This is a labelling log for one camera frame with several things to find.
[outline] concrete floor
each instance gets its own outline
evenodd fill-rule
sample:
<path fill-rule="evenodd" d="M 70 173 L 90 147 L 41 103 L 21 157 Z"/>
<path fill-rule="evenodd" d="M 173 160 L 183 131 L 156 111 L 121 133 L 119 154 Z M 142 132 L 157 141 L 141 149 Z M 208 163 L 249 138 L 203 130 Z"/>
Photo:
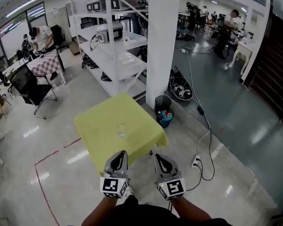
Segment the concrete floor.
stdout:
<path fill-rule="evenodd" d="M 195 41 L 176 41 L 175 47 L 208 47 L 216 43 L 202 31 Z M 194 52 L 208 50 L 195 49 Z M 194 89 L 199 98 L 212 131 L 230 151 L 254 173 L 258 181 L 281 208 L 283 206 L 283 125 L 274 111 L 253 91 L 239 83 L 244 61 L 235 62 L 231 69 L 226 60 L 211 54 L 189 53 Z M 173 66 L 184 74 L 191 84 L 187 55 L 174 51 Z M 179 102 L 204 126 L 205 120 L 193 102 Z"/>
<path fill-rule="evenodd" d="M 73 118 L 109 95 L 89 72 L 81 69 L 80 56 L 73 57 L 67 49 L 61 58 L 67 85 L 62 85 L 59 78 L 53 82 L 58 101 L 45 101 L 42 105 L 48 118 L 34 117 L 34 108 L 15 96 L 9 98 L 12 106 L 5 107 L 7 119 L 0 122 L 0 131 L 5 135 L 0 142 L 0 157 L 5 161 L 0 165 L 0 218 L 8 217 L 9 225 L 79 226 L 103 197 L 99 192 L 99 175 L 86 148 L 80 140 L 76 141 Z M 153 114 L 145 104 L 142 106 Z M 176 160 L 187 188 L 191 188 L 198 183 L 200 172 L 189 165 L 206 129 L 195 118 L 184 118 L 193 130 L 185 126 L 186 121 L 175 118 L 166 129 L 169 146 L 154 147 L 153 152 Z M 271 197 L 214 136 L 211 149 L 216 168 L 213 180 L 202 181 L 186 198 L 212 217 L 224 218 L 232 225 L 266 225 L 277 211 Z M 200 156 L 204 177 L 209 178 L 213 170 L 206 140 Z M 147 154 L 134 162 L 129 167 L 129 177 L 140 203 L 168 206 L 154 186 L 153 157 Z M 7 222 L 0 221 L 0 225 L 6 226 Z"/>

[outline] checkered tablecloth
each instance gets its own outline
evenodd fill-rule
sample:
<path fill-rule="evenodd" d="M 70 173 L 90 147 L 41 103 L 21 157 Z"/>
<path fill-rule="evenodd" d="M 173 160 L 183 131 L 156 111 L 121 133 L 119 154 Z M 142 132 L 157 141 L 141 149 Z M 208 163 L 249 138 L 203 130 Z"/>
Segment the checkered tablecloth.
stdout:
<path fill-rule="evenodd" d="M 34 59 L 27 66 L 35 75 L 50 74 L 56 70 L 62 70 L 56 49 L 44 54 L 43 58 L 38 57 Z"/>

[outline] power strip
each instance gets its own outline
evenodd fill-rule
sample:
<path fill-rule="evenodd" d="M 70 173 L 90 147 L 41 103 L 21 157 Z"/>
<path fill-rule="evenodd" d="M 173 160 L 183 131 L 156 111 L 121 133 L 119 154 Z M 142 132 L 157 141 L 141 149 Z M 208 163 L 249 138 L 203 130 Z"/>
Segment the power strip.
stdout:
<path fill-rule="evenodd" d="M 199 162 L 199 159 L 200 159 L 200 156 L 199 156 L 199 155 L 196 155 L 195 158 L 194 158 L 194 161 L 193 161 L 193 163 L 192 163 L 192 167 L 193 167 L 193 168 L 197 167 L 197 166 L 194 166 L 194 164 L 197 165 L 198 162 Z"/>

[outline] trash bin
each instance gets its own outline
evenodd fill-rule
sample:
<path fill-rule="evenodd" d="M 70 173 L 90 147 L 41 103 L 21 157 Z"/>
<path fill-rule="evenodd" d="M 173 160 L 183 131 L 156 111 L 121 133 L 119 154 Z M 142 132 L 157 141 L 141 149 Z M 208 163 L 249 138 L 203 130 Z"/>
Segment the trash bin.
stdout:
<path fill-rule="evenodd" d="M 166 96 L 159 96 L 155 99 L 155 115 L 159 111 L 168 111 L 171 105 L 171 99 Z"/>
<path fill-rule="evenodd" d="M 156 122 L 159 125 L 161 125 L 162 128 L 167 128 L 168 125 L 170 124 L 170 122 L 172 121 L 172 119 L 174 118 L 174 111 L 171 108 L 169 108 L 167 110 L 167 113 L 171 113 L 172 114 L 172 118 L 171 119 L 168 119 L 168 118 L 167 119 L 162 119 L 160 114 L 156 115 Z"/>
<path fill-rule="evenodd" d="M 166 128 L 174 118 L 174 111 L 170 108 L 170 105 L 171 99 L 169 97 L 159 96 L 155 99 L 156 122 L 161 125 L 162 128 Z M 163 113 L 171 113 L 172 117 L 166 118 Z"/>

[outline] yellow-green tablecloth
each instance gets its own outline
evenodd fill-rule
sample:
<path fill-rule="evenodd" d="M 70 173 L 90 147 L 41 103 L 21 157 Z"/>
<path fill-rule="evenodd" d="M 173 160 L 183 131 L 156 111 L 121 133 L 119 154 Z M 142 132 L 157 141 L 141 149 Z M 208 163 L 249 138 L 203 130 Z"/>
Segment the yellow-green tablecloth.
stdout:
<path fill-rule="evenodd" d="M 74 121 L 99 172 L 118 151 L 127 151 L 131 164 L 155 144 L 167 145 L 162 127 L 125 92 L 80 113 Z"/>

